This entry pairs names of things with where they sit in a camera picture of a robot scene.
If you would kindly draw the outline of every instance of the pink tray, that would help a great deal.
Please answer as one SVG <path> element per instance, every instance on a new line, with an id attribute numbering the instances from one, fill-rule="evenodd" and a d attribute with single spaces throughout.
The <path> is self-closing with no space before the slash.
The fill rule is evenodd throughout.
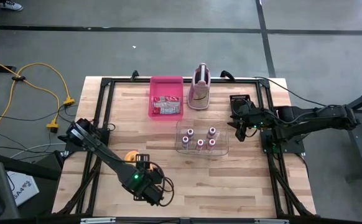
<path id="1" fill-rule="evenodd" d="M 152 97 L 176 96 L 181 99 L 179 114 L 152 113 Z M 148 115 L 155 121 L 180 121 L 183 116 L 183 78 L 182 77 L 152 77 L 149 89 Z"/>

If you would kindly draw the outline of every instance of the white shoe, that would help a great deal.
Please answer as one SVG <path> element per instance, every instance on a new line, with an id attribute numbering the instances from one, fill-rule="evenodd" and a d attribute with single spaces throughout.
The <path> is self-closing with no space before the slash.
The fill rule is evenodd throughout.
<path id="1" fill-rule="evenodd" d="M 0 8 L 10 9 L 13 11 L 21 11 L 24 9 L 20 4 L 10 1 L 10 0 L 7 0 L 5 3 L 0 3 Z"/>

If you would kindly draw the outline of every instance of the gray floor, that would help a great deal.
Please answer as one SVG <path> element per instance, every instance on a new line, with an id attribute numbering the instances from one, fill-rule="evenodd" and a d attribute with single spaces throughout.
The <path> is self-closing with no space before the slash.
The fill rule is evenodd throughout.
<path id="1" fill-rule="evenodd" d="M 19 0 L 25 10 L 2 12 L 2 25 L 97 27 L 197 27 L 259 29 L 253 0 Z M 362 30 L 362 0 L 262 0 L 269 29 Z M 277 77 L 291 90 L 324 104 L 349 103 L 362 93 L 362 36 L 269 35 Z M 87 75 L 189 75 L 200 62 L 213 74 L 268 77 L 260 34 L 0 31 L 0 62 L 18 68 L 45 62 L 61 71 L 78 100 Z M 62 82 L 49 69 L 24 75 L 65 98 Z M 0 74 L 0 114 L 11 79 Z M 312 106 L 292 96 L 294 105 Z M 54 99 L 22 83 L 16 86 L 8 116 L 38 118 L 55 111 Z M 27 147 L 47 144 L 45 125 L 3 120 L 0 133 Z M 60 121 L 61 133 L 67 123 Z M 52 142 L 59 142 L 52 136 Z M 344 176 L 362 169 L 359 154 L 344 131 L 326 130 L 305 141 L 310 183 L 319 215 L 362 221 L 362 181 Z M 0 137 L 0 146 L 18 145 Z M 63 149 L 53 146 L 52 149 Z M 16 152 L 0 150 L 12 156 Z M 33 156 L 23 153 L 16 158 Z"/>

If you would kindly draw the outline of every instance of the small bottle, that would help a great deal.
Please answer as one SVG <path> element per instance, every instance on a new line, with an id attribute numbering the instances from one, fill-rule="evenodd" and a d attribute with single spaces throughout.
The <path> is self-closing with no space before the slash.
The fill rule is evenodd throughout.
<path id="1" fill-rule="evenodd" d="M 196 142 L 196 150 L 201 151 L 202 148 L 203 148 L 203 143 L 204 143 L 204 141 L 201 140 L 201 139 L 199 139 L 199 140 Z"/>
<path id="2" fill-rule="evenodd" d="M 215 144 L 216 144 L 216 141 L 214 139 L 209 140 L 209 142 L 207 144 L 207 150 L 209 150 L 211 152 L 213 150 Z"/>
<path id="3" fill-rule="evenodd" d="M 214 138 L 214 134 L 216 133 L 216 129 L 215 128 L 210 128 L 208 130 L 208 133 L 207 133 L 207 138 L 208 139 L 212 139 Z"/>
<path id="4" fill-rule="evenodd" d="M 187 136 L 189 138 L 189 141 L 193 139 L 193 129 L 188 129 Z"/>
<path id="5" fill-rule="evenodd" d="M 182 147 L 188 149 L 188 145 L 189 145 L 189 138 L 186 137 L 186 136 L 184 136 L 184 137 L 182 138 Z"/>

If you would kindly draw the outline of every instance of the wooden table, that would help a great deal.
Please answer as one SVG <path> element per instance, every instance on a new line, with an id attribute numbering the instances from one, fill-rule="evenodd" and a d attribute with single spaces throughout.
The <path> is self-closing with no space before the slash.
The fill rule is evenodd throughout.
<path id="1" fill-rule="evenodd" d="M 93 119 L 102 77 L 86 77 L 77 111 L 77 118 Z M 275 82 L 286 87 L 283 78 Z M 190 84 L 184 85 L 184 96 Z M 274 106 L 290 105 L 287 91 L 271 84 Z M 249 84 L 212 84 L 210 107 L 191 110 L 184 104 L 184 119 L 231 121 L 229 95 L 249 94 L 258 104 L 256 89 Z M 147 115 L 148 83 L 117 83 L 109 123 L 116 125 L 109 148 L 119 157 L 138 150 L 151 155 L 175 184 L 175 197 L 168 207 L 152 207 L 135 202 L 112 171 L 103 163 L 96 195 L 94 216 L 111 217 L 275 217 L 274 199 L 266 155 L 262 152 L 259 134 L 239 142 L 230 129 L 228 155 L 204 159 L 179 154 L 174 149 L 176 122 L 152 121 Z M 74 153 L 63 167 L 53 212 L 70 200 L 80 185 L 85 152 Z M 289 185 L 309 211 L 315 213 L 307 172 L 294 154 L 284 156 Z M 85 206 L 90 189 L 87 189 Z M 281 194 L 284 211 L 284 193 Z"/>

